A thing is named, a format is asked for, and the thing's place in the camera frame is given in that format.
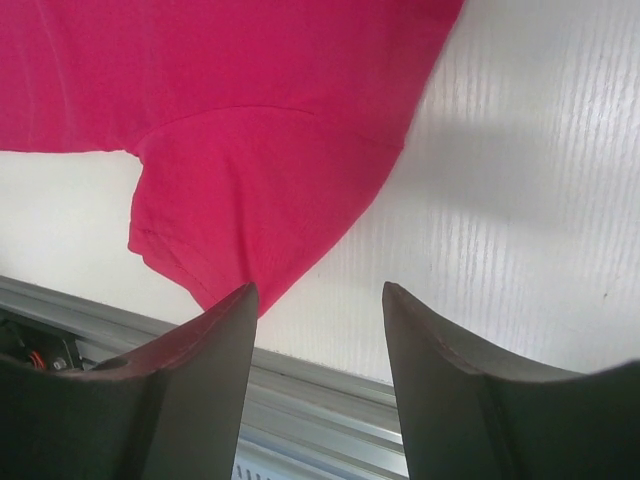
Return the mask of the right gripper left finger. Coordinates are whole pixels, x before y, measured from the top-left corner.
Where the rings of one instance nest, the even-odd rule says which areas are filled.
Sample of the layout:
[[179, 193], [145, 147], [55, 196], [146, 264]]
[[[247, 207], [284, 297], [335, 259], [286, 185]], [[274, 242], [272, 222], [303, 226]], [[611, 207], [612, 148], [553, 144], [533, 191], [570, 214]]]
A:
[[1, 360], [5, 479], [228, 479], [257, 328], [244, 285], [88, 371]]

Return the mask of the pink t shirt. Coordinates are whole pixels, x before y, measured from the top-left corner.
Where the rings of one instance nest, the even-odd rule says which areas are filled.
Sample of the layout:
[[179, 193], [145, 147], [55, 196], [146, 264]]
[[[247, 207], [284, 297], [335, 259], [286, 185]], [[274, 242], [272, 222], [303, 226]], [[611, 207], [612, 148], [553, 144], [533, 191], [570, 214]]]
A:
[[459, 1], [5, 1], [1, 147], [126, 151], [129, 247], [269, 309], [370, 206]]

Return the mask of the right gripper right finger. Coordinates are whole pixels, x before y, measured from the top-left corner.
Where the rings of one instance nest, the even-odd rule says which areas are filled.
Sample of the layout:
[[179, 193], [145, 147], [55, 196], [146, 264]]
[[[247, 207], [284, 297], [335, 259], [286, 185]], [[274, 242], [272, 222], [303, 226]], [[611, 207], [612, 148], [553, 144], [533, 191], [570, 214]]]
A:
[[592, 374], [522, 357], [398, 284], [382, 294], [413, 479], [635, 479], [639, 364]]

